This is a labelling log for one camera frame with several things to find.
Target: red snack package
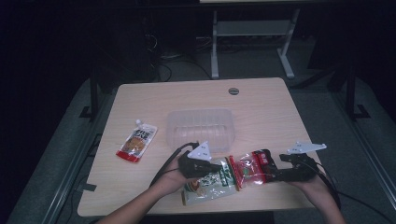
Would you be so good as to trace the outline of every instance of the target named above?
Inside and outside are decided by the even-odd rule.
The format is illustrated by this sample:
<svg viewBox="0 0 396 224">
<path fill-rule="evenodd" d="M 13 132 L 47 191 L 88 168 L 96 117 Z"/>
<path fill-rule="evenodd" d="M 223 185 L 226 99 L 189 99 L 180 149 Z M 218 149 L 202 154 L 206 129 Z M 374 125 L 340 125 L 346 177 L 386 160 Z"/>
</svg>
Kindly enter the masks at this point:
<svg viewBox="0 0 396 224">
<path fill-rule="evenodd" d="M 264 184 L 267 180 L 266 169 L 270 160 L 266 154 L 266 149 L 253 151 L 239 158 L 230 156 L 230 164 L 238 187 L 242 189 L 251 184 Z"/>
</svg>

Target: white rack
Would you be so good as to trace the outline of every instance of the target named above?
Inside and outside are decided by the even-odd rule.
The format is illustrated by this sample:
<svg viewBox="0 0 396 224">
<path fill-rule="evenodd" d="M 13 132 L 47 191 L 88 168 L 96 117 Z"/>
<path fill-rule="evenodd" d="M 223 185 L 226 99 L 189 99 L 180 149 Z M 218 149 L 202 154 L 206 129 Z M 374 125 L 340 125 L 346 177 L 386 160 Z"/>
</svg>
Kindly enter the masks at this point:
<svg viewBox="0 0 396 224">
<path fill-rule="evenodd" d="M 213 15 L 213 46 L 211 53 L 212 78 L 219 78 L 217 54 L 218 36 L 236 35 L 284 35 L 286 37 L 282 48 L 277 49 L 286 76 L 294 78 L 293 71 L 286 56 L 293 36 L 300 9 L 295 9 L 291 20 L 282 21 L 218 21 L 217 11 Z"/>
</svg>

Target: wire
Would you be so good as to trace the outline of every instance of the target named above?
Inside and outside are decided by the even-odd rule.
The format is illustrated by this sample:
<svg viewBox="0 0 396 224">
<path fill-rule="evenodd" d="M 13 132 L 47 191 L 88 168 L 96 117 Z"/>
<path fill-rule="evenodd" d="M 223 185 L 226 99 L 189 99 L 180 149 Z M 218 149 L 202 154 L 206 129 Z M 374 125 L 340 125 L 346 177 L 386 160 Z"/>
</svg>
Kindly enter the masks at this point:
<svg viewBox="0 0 396 224">
<path fill-rule="evenodd" d="M 210 49 L 212 48 L 212 37 L 206 36 L 206 37 L 197 37 L 197 46 L 196 46 L 196 51 L 197 52 L 202 52 L 205 49 Z"/>
<path fill-rule="evenodd" d="M 164 174 L 164 169 L 168 167 L 168 165 L 171 163 L 171 161 L 181 152 L 181 150 L 185 147 L 191 146 L 192 148 L 196 148 L 199 146 L 199 143 L 186 143 L 183 146 L 179 147 L 178 149 L 175 150 L 175 152 L 169 157 L 169 159 L 163 164 L 163 167 L 158 171 L 158 173 L 154 176 L 152 179 L 151 183 L 149 186 L 151 187 L 160 177 Z"/>
<path fill-rule="evenodd" d="M 206 74 L 206 76 L 207 76 L 210 80 L 213 79 L 213 78 L 206 72 L 206 70 L 205 70 L 200 64 L 198 64 L 198 63 L 196 63 L 196 62 L 191 62 L 191 61 L 187 61 L 187 60 L 180 60 L 180 61 L 171 61 L 171 62 L 166 62 L 166 63 L 192 63 L 192 64 L 198 66 L 202 71 L 204 71 L 204 73 Z"/>
<path fill-rule="evenodd" d="M 164 172 L 162 173 L 162 175 L 167 174 L 167 173 L 172 172 L 172 171 L 176 171 L 176 170 L 178 170 L 178 168 L 172 169 L 172 170 L 168 170 L 168 171 L 164 171 Z"/>
<path fill-rule="evenodd" d="M 84 176 L 78 181 L 77 188 L 78 188 L 78 186 L 81 184 L 82 180 L 85 179 L 85 178 L 87 178 L 87 177 L 88 177 L 88 175 L 84 175 Z M 73 192 L 72 192 L 72 195 L 71 195 L 71 198 L 70 198 L 70 214 L 69 214 L 69 217 L 67 218 L 67 220 L 66 220 L 66 222 L 65 222 L 66 224 L 69 223 L 69 221 L 70 221 L 70 219 L 71 219 L 71 217 L 72 217 L 72 215 L 73 215 L 73 209 L 74 209 L 73 201 L 74 201 L 74 196 L 75 196 L 76 192 L 77 192 L 77 189 L 73 189 Z"/>
<path fill-rule="evenodd" d="M 374 208 L 374 207 L 371 206 L 370 204 L 365 203 L 365 202 L 363 202 L 363 201 L 361 201 L 361 200 L 359 200 L 359 199 L 357 199 L 357 198 L 354 198 L 354 197 L 352 197 L 352 196 L 350 196 L 350 195 L 347 195 L 347 194 L 345 194 L 345 193 L 343 193 L 343 192 L 341 192 L 341 191 L 337 191 L 337 193 L 341 194 L 342 196 L 344 196 L 344 197 L 346 197 L 346 198 L 348 198 L 348 199 L 350 199 L 350 200 L 353 200 L 353 201 L 355 201 L 355 202 L 361 203 L 362 205 L 364 205 L 364 206 L 366 206 L 366 207 L 372 209 L 373 211 L 377 212 L 382 218 L 384 218 L 384 219 L 385 219 L 387 222 L 389 222 L 390 224 L 394 224 L 394 222 L 393 222 L 392 220 L 390 220 L 390 218 L 388 218 L 387 216 L 385 216 L 385 214 L 383 214 L 381 211 L 379 211 L 378 209 Z"/>
<path fill-rule="evenodd" d="M 151 37 L 154 39 L 154 46 L 151 48 L 148 48 L 148 50 L 152 52 L 152 51 L 154 51 L 155 48 L 157 48 L 157 45 L 158 45 L 157 37 L 155 37 L 155 35 L 146 35 L 146 37 Z"/>
<path fill-rule="evenodd" d="M 158 72 L 158 79 L 159 79 L 159 81 L 161 81 L 161 82 L 167 82 L 167 81 L 169 81 L 169 80 L 171 79 L 171 77 L 172 77 L 172 69 L 171 69 L 169 66 L 167 66 L 167 65 L 165 65 L 165 64 L 163 64 L 163 63 L 158 64 L 158 66 L 162 66 L 162 67 L 168 69 L 168 71 L 169 71 L 169 75 L 168 75 L 168 78 L 167 78 L 166 80 L 163 80 L 163 79 L 161 78 L 160 72 Z"/>
<path fill-rule="evenodd" d="M 334 201 L 336 202 L 337 206 L 339 209 L 341 209 L 341 200 L 340 197 L 337 194 L 337 191 L 335 190 L 335 186 L 332 185 L 332 183 L 328 180 L 328 178 L 326 178 L 326 176 L 324 174 L 322 174 L 321 172 L 319 172 L 317 169 L 315 169 L 314 167 L 312 167 L 311 165 L 309 165 L 308 163 L 304 162 L 304 161 L 300 161 L 299 163 L 305 165 L 306 167 L 308 167 L 309 169 L 313 170 L 319 177 L 320 179 L 323 181 L 323 183 L 327 186 L 327 188 L 330 191 L 330 194 L 332 195 L 332 197 L 334 198 Z"/>
<path fill-rule="evenodd" d="M 218 40 L 218 52 L 223 54 L 234 54 L 242 50 L 242 46 L 235 44 L 233 38 L 219 38 Z"/>
<path fill-rule="evenodd" d="M 161 56 L 161 59 L 163 60 L 174 60 L 176 58 L 180 58 L 182 57 L 182 54 L 173 54 L 173 55 L 169 55 L 169 56 Z"/>
<path fill-rule="evenodd" d="M 92 152 L 93 152 L 93 150 L 95 149 L 95 148 L 97 148 L 98 146 L 99 146 L 99 143 L 100 143 L 100 139 L 98 140 L 98 138 L 100 137 L 100 136 L 102 136 L 102 134 L 101 133 L 98 133 L 95 137 L 94 137 L 94 139 L 93 139 L 93 141 L 92 141 L 92 144 L 91 144 L 91 146 L 90 146 L 90 148 L 88 149 L 88 152 L 87 152 L 87 154 L 86 154 L 86 156 L 85 156 L 85 158 L 84 158 L 84 161 L 81 163 L 81 165 L 78 167 L 78 171 L 77 171 L 77 174 L 79 174 L 80 173 L 80 171 L 81 171 L 81 169 L 82 169 L 82 166 L 84 165 L 84 163 L 85 163 L 85 161 L 88 159 L 88 157 L 94 157 L 95 155 L 92 155 Z M 78 184 L 77 184 L 77 187 L 81 184 L 81 182 L 82 182 L 82 180 L 84 179 L 84 178 L 86 178 L 86 177 L 88 177 L 88 175 L 84 175 L 79 181 L 78 181 Z M 75 179 L 74 179 L 74 181 L 73 181 L 73 185 L 76 183 L 76 180 L 77 180 L 77 177 L 75 177 Z M 66 220 L 66 224 L 70 221 L 70 218 L 71 218 L 71 216 L 73 215 L 73 201 L 74 201 L 74 195 L 76 194 L 76 189 L 73 189 L 73 192 L 71 193 L 71 199 L 70 199 L 70 215 L 69 215 L 69 217 L 68 217 L 68 219 Z"/>
<path fill-rule="evenodd" d="M 322 174 L 322 173 L 316 171 L 312 166 L 310 166 L 309 164 L 307 164 L 307 163 L 305 163 L 305 162 L 303 162 L 303 161 L 299 161 L 299 162 L 300 162 L 301 164 L 307 166 L 308 168 L 314 170 L 315 173 L 317 173 L 317 175 L 319 175 L 319 177 L 323 180 L 323 182 L 324 182 L 326 185 L 328 185 L 328 183 L 326 183 L 326 182 L 329 182 L 329 180 L 328 180 L 328 178 L 326 178 L 326 177 L 324 176 L 324 174 Z M 326 168 L 325 168 L 322 164 L 320 164 L 320 163 L 318 163 L 318 162 L 316 162 L 316 164 L 319 165 L 319 166 L 321 166 L 321 167 L 323 167 L 323 169 L 324 169 L 324 171 L 326 172 L 327 176 L 330 178 L 330 181 L 332 181 L 332 177 L 330 176 L 330 173 L 328 173 L 328 171 L 326 170 Z M 363 202 L 363 201 L 361 201 L 361 200 L 359 200 L 359 199 L 357 199 L 357 198 L 354 198 L 354 197 L 352 197 L 352 196 L 350 196 L 350 195 L 347 195 L 347 194 L 345 194 L 345 193 L 343 193 L 343 192 L 337 190 L 337 189 L 335 188 L 335 185 L 334 185 L 334 182 L 333 182 L 333 181 L 332 181 L 332 189 L 330 189 L 330 190 L 333 190 L 334 193 L 340 194 L 340 195 L 342 195 L 342 196 L 344 196 L 344 197 L 347 197 L 348 199 L 353 200 L 353 201 L 355 201 L 355 202 L 357 202 L 357 203 L 361 203 L 362 205 L 366 206 L 367 208 L 372 209 L 374 212 L 376 212 L 378 215 L 380 215 L 382 218 L 384 218 L 384 219 L 385 219 L 387 222 L 389 222 L 390 224 L 394 224 L 394 222 L 393 222 L 392 220 L 390 220 L 390 218 L 388 218 L 385 214 L 383 214 L 381 211 L 379 211 L 378 209 L 374 208 L 374 207 L 371 206 L 370 204 L 365 203 L 365 202 Z"/>
</svg>

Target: black cable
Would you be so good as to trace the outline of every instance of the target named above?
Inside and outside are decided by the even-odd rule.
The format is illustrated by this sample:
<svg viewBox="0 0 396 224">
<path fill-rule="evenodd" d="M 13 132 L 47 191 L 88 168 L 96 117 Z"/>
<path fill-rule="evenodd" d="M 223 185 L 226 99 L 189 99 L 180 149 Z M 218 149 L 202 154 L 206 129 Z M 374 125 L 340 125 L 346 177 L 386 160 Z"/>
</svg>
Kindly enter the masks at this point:
<svg viewBox="0 0 396 224">
<path fill-rule="evenodd" d="M 78 184 L 77 184 L 77 188 L 78 188 L 78 186 L 81 184 L 81 182 L 82 182 L 82 180 L 83 179 L 85 179 L 85 178 L 87 178 L 88 177 L 88 175 L 84 175 L 79 181 L 78 181 Z M 70 198 L 70 214 L 69 214 L 69 217 L 67 218 L 67 220 L 66 220 L 66 224 L 67 223 L 69 223 L 69 221 L 70 221 L 70 218 L 72 217 L 72 215 L 73 215 L 73 201 L 74 201 L 74 196 L 75 196 L 75 194 L 76 194 L 76 191 L 77 191 L 77 189 L 74 189 L 73 190 L 73 192 L 72 192 L 72 195 L 71 195 L 71 198 Z"/>
<path fill-rule="evenodd" d="M 93 139 L 93 141 L 92 141 L 92 144 L 90 145 L 90 148 L 88 149 L 87 155 L 86 155 L 85 158 L 84 158 L 84 161 L 83 161 L 83 162 L 81 163 L 81 165 L 78 167 L 77 174 L 79 174 L 79 172 L 81 171 L 82 166 L 84 165 L 84 163 L 85 163 L 85 161 L 88 159 L 88 157 L 94 157 L 94 155 L 92 155 L 91 153 L 93 152 L 93 150 L 94 150 L 95 148 L 97 148 L 97 147 L 99 146 L 99 143 L 100 143 L 100 140 L 98 140 L 99 136 L 102 136 L 102 134 L 101 134 L 101 133 L 98 133 L 98 134 L 94 137 L 94 139 Z M 84 175 L 84 176 L 78 181 L 78 186 L 81 184 L 82 179 L 84 179 L 85 177 L 88 177 L 88 175 Z M 73 180 L 73 185 L 76 183 L 76 180 L 77 180 L 77 177 L 75 177 L 75 179 Z M 71 194 L 71 199 L 70 199 L 70 201 L 71 201 L 71 212 L 70 212 L 69 218 L 67 219 L 67 221 L 66 221 L 65 223 L 68 223 L 68 221 L 70 220 L 71 216 L 73 215 L 73 198 L 74 198 L 75 192 L 76 192 L 76 190 L 74 189 L 73 192 L 72 192 L 72 194 Z"/>
<path fill-rule="evenodd" d="M 218 52 L 222 54 L 234 54 L 241 51 L 243 47 L 233 42 L 234 42 L 233 38 L 225 38 L 225 37 L 219 38 Z"/>
<path fill-rule="evenodd" d="M 201 70 L 204 71 L 204 73 L 205 73 L 206 76 L 209 78 L 209 80 L 212 80 L 212 79 L 213 79 L 212 76 L 210 76 L 210 75 L 206 72 L 206 70 L 205 70 L 200 64 L 198 64 L 198 63 L 196 63 L 196 62 L 191 62 L 191 61 L 187 61 L 187 60 L 180 60 L 180 61 L 171 61 L 171 62 L 166 62 L 166 63 L 192 63 L 192 64 L 198 66 L 199 68 L 201 68 Z"/>
<path fill-rule="evenodd" d="M 181 150 L 185 147 L 191 146 L 192 148 L 196 148 L 199 146 L 199 143 L 187 143 L 176 149 L 176 151 L 169 157 L 169 159 L 163 164 L 163 167 L 158 171 L 158 173 L 154 176 L 149 186 L 151 187 L 157 180 L 164 174 L 166 167 L 171 163 L 171 161 L 181 152 Z"/>
<path fill-rule="evenodd" d="M 168 69 L 168 71 L 169 71 L 169 76 L 168 76 L 168 78 L 167 78 L 166 80 L 163 80 L 163 79 L 161 78 L 160 72 L 158 72 L 158 79 L 159 79 L 159 81 L 161 81 L 161 82 L 167 82 L 167 81 L 169 81 L 169 80 L 171 79 L 171 77 L 172 77 L 172 69 L 171 69 L 170 67 L 166 66 L 166 65 L 163 64 L 163 63 L 158 64 L 158 66 L 162 66 L 162 67 Z"/>
<path fill-rule="evenodd" d="M 161 175 L 164 175 L 164 174 L 166 174 L 166 173 L 169 173 L 169 172 L 172 172 L 172 171 L 176 171 L 176 170 L 178 170 L 178 168 L 172 169 L 172 170 L 168 170 L 168 171 L 164 171 Z"/>
<path fill-rule="evenodd" d="M 196 52 L 204 52 L 206 49 L 212 49 L 212 37 L 204 37 L 197 39 L 198 45 L 196 46 L 195 50 Z"/>
<path fill-rule="evenodd" d="M 328 187 L 332 185 L 332 188 L 329 188 L 329 189 L 330 189 L 330 190 L 333 190 L 333 193 L 335 193 L 335 194 L 337 195 L 338 200 L 339 200 L 338 194 L 340 194 L 340 195 L 342 195 L 342 196 L 344 196 L 344 197 L 347 197 L 347 198 L 350 199 L 350 200 L 353 200 L 353 201 L 355 201 L 355 202 L 357 202 L 357 203 L 361 203 L 362 205 L 366 206 L 366 207 L 369 208 L 369 209 L 372 209 L 374 212 L 376 212 L 378 215 L 380 215 L 382 218 L 384 218 L 388 223 L 394 224 L 394 222 L 393 222 L 392 220 L 390 220 L 390 218 L 388 218 L 385 214 L 383 214 L 381 211 L 379 211 L 378 209 L 374 208 L 374 207 L 371 206 L 370 204 L 365 203 L 365 202 L 363 202 L 363 201 L 361 201 L 361 200 L 359 200 L 359 199 L 357 199 L 357 198 L 354 198 L 354 197 L 352 197 L 352 196 L 350 196 L 350 195 L 347 195 L 347 194 L 345 194 L 345 193 L 343 193 L 343 192 L 341 192 L 341 191 L 339 191 L 339 190 L 336 190 L 335 185 L 334 185 L 334 182 L 332 181 L 332 177 L 330 176 L 330 174 L 327 172 L 326 168 L 325 168 L 322 164 L 320 164 L 320 163 L 317 162 L 317 165 L 323 167 L 323 169 L 324 169 L 324 171 L 326 172 L 327 176 L 328 176 L 328 177 L 330 178 L 330 180 L 332 181 L 332 184 L 330 183 L 330 181 L 328 180 L 328 178 L 326 178 L 326 176 L 324 176 L 324 174 L 322 174 L 322 173 L 320 173 L 320 172 L 317 172 L 312 166 L 310 166 L 309 164 L 307 164 L 307 163 L 305 163 L 305 162 L 303 162 L 303 161 L 301 161 L 301 163 L 302 163 L 303 165 L 309 167 L 310 169 L 314 170 L 315 173 L 317 173 L 317 175 L 320 177 L 320 179 L 321 179 Z"/>
<path fill-rule="evenodd" d="M 301 164 L 305 165 L 306 167 L 308 167 L 309 169 L 313 170 L 320 177 L 320 179 L 323 181 L 323 183 L 329 189 L 330 194 L 332 195 L 332 198 L 334 199 L 335 203 L 337 204 L 338 209 L 341 210 L 340 197 L 338 196 L 337 191 L 334 189 L 334 186 L 330 183 L 330 181 L 326 178 L 326 176 L 324 174 L 322 174 L 321 172 L 318 172 L 314 167 L 312 167 L 311 165 L 309 165 L 308 163 L 306 163 L 304 161 L 299 161 L 299 163 L 301 163 Z"/>
<path fill-rule="evenodd" d="M 385 216 L 385 214 L 383 214 L 383 213 L 382 213 L 381 211 L 379 211 L 378 209 L 372 207 L 370 204 L 365 203 L 364 201 L 361 201 L 361 200 L 359 200 L 359 199 L 357 199 L 357 198 L 354 198 L 354 197 L 352 197 L 352 196 L 350 196 L 350 195 L 347 195 L 347 194 L 345 194 L 345 193 L 343 193 L 343 192 L 341 192 L 341 191 L 337 191 L 337 193 L 339 193 L 339 194 L 341 194 L 342 196 L 344 196 L 344 197 L 346 197 L 346 198 L 348 198 L 348 199 L 350 199 L 350 200 L 353 200 L 353 201 L 355 201 L 355 202 L 357 202 L 357 203 L 361 203 L 362 205 L 364 205 L 364 206 L 366 206 L 366 207 L 372 209 L 373 211 L 377 212 L 377 213 L 378 213 L 382 218 L 384 218 L 388 223 L 394 224 L 394 222 L 393 222 L 392 220 L 390 220 L 390 218 L 388 218 L 387 216 Z"/>
</svg>

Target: dark background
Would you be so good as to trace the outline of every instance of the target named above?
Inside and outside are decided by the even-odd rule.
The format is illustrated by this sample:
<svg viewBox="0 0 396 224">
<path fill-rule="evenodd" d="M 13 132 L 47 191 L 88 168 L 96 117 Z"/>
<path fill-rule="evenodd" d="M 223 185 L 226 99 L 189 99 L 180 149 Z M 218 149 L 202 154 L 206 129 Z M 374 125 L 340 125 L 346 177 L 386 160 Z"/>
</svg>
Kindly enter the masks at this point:
<svg viewBox="0 0 396 224">
<path fill-rule="evenodd" d="M 164 45 L 191 57 L 195 37 L 211 34 L 210 10 L 136 12 L 128 9 L 134 2 L 123 7 L 124 2 L 102 1 L 103 6 L 97 1 L 1 3 L 0 222 L 6 222 L 66 108 L 87 78 L 97 75 L 103 91 L 121 83 L 150 82 L 155 78 L 150 62 L 155 63 L 160 52 L 148 53 L 145 34 L 154 34 Z M 290 14 L 288 9 L 271 12 L 265 15 Z M 294 38 L 317 38 L 312 68 L 353 62 L 358 77 L 373 88 L 393 119 L 395 12 L 395 4 L 386 2 L 305 6 L 294 33 Z M 250 19 L 262 13 L 230 8 L 220 15 Z"/>
</svg>

